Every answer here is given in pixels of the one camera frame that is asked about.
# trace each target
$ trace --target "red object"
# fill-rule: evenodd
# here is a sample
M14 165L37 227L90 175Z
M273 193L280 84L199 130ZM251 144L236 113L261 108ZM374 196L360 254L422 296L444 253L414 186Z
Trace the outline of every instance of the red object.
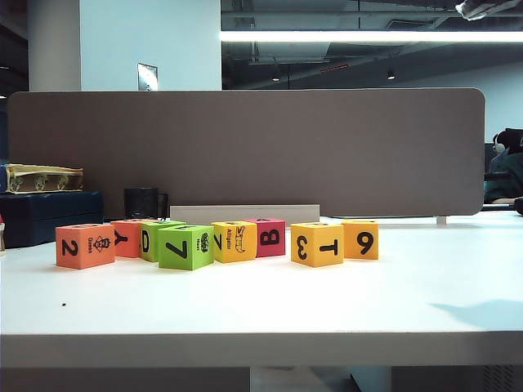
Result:
M140 257L141 254L141 222L151 222L154 219L114 220L114 246L116 256Z
M275 218L245 219L257 225L256 257L285 254L285 220Z
M323 68L323 69L320 69L320 73L325 73L325 72L333 72L333 71L338 71L339 69L345 69L345 68L349 68L349 64L342 64L342 65L336 65L334 67L330 67L330 68Z

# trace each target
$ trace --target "office background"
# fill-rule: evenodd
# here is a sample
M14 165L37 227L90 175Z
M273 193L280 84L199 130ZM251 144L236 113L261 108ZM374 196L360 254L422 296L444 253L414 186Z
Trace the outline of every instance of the office background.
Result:
M486 97L485 141L491 141L505 127L521 127L521 44L220 44L219 38L220 29L523 26L521 4L468 22L443 14L456 2L2 0L0 95L136 90L138 62L159 68L160 90L477 87ZM356 11L362 14L351 14ZM386 78L389 71L394 80ZM3 117L0 123L0 158L6 159Z

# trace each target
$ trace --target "foam block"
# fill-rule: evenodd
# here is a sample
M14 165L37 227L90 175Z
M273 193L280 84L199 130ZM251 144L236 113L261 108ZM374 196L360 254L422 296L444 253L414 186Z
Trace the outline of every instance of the foam block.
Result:
M114 262L114 227L62 226L56 233L56 265L78 270Z
M379 224L375 220L342 221L347 259L378 259Z
M221 263L256 258L257 227L252 222L237 220L214 222L214 257Z
M141 252L140 257L147 261L158 261L158 231L166 227L183 226L186 222L178 220L152 220L141 222Z
M205 225L167 227L158 231L158 267L196 270L214 262L214 228Z
M141 222L151 219L126 219L110 222L114 227L114 248L116 256L140 257L141 253Z
M320 267L343 262L343 226L322 222L291 225L291 261Z
M257 226L256 257L285 254L285 220L275 218L246 219Z

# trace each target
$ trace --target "navy blue box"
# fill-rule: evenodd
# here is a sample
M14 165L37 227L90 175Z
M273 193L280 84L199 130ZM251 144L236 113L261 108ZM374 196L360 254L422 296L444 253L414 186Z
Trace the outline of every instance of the navy blue box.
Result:
M0 214L6 224L3 235L8 248L51 243L58 226L104 221L98 191L0 194Z

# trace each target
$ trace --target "green block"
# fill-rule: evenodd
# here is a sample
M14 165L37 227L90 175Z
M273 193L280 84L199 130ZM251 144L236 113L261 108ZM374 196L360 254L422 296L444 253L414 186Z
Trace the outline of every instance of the green block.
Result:
M188 225L159 231L158 267L196 270L214 262L212 226Z
M158 261L158 232L160 229L166 227L183 226L187 225L186 222L180 222L178 220L155 220L151 222L142 222L141 226L141 240L140 257L147 261Z

